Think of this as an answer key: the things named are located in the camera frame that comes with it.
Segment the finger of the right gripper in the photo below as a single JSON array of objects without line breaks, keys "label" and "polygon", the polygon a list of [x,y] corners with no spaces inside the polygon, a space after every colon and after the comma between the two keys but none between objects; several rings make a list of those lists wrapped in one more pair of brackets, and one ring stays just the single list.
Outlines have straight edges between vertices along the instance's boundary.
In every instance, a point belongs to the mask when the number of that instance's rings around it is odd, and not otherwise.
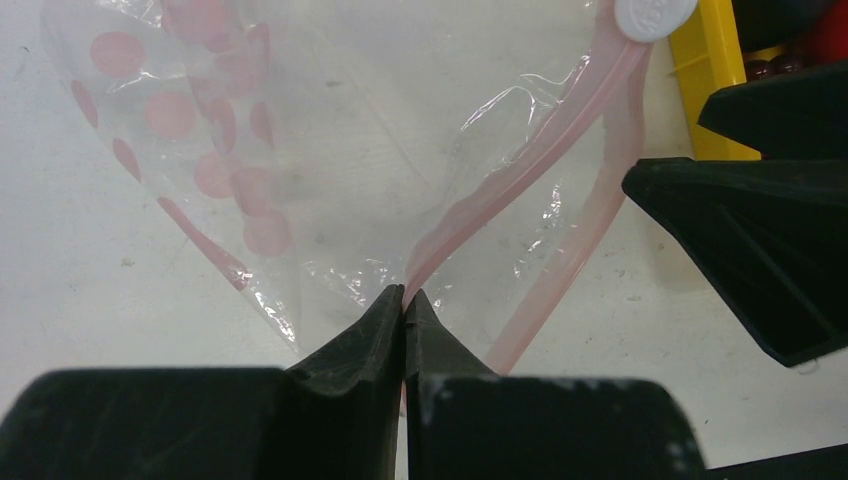
[{"label": "finger of the right gripper", "polygon": [[698,125],[769,160],[845,160],[847,62],[722,88]]},{"label": "finger of the right gripper", "polygon": [[845,161],[643,159],[622,188],[778,363],[846,348]]}]

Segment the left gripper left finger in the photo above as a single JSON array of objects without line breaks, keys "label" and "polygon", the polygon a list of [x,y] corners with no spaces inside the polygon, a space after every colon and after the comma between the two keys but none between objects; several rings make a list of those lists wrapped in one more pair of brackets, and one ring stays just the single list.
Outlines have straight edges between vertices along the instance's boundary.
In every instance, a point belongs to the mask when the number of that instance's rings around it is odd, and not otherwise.
[{"label": "left gripper left finger", "polygon": [[286,372],[285,447],[296,479],[392,479],[403,377],[401,285]]}]

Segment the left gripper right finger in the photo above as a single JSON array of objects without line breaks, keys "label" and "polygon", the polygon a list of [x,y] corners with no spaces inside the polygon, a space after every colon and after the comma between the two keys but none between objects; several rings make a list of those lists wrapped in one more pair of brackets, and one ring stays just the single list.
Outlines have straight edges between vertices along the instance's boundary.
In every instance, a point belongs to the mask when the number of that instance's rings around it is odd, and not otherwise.
[{"label": "left gripper right finger", "polygon": [[452,479],[467,441],[487,431],[473,393],[494,372],[440,321],[418,291],[405,314],[405,406],[411,479]]}]

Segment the yellow plastic tray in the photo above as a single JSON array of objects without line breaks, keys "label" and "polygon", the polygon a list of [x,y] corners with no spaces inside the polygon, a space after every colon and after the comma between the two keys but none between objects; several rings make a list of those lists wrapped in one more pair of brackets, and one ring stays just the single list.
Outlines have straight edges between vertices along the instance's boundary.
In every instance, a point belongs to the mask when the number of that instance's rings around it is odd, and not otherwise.
[{"label": "yellow plastic tray", "polygon": [[746,64],[763,65],[788,52],[786,39],[750,44],[773,26],[767,12],[768,3],[763,1],[700,1],[669,38],[697,160],[762,159],[760,152],[700,126],[698,119],[710,95],[747,81]]}]

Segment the clear zip top bag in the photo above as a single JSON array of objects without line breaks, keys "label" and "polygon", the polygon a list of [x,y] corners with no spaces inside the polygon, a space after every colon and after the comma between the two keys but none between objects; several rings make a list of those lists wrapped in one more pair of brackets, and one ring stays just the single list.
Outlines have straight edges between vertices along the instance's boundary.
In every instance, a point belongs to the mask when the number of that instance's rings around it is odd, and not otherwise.
[{"label": "clear zip top bag", "polygon": [[693,1],[47,1],[119,163],[293,351],[391,284],[510,372],[607,232]]}]

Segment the dark red toy grapes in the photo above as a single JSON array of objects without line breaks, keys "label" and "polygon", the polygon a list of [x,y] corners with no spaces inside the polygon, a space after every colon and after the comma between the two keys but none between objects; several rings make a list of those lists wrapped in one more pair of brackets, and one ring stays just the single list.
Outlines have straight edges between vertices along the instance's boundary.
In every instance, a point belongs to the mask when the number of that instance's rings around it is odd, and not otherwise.
[{"label": "dark red toy grapes", "polygon": [[803,57],[790,53],[782,53],[770,59],[752,58],[744,63],[747,81],[798,72],[805,66]]}]

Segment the red toy tomato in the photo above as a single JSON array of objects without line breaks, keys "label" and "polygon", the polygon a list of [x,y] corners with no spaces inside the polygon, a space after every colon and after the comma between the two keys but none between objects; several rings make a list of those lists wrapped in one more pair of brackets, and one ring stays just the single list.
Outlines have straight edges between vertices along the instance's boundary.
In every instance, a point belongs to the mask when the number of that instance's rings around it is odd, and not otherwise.
[{"label": "red toy tomato", "polygon": [[847,0],[835,1],[807,32],[803,50],[811,64],[847,59]]}]

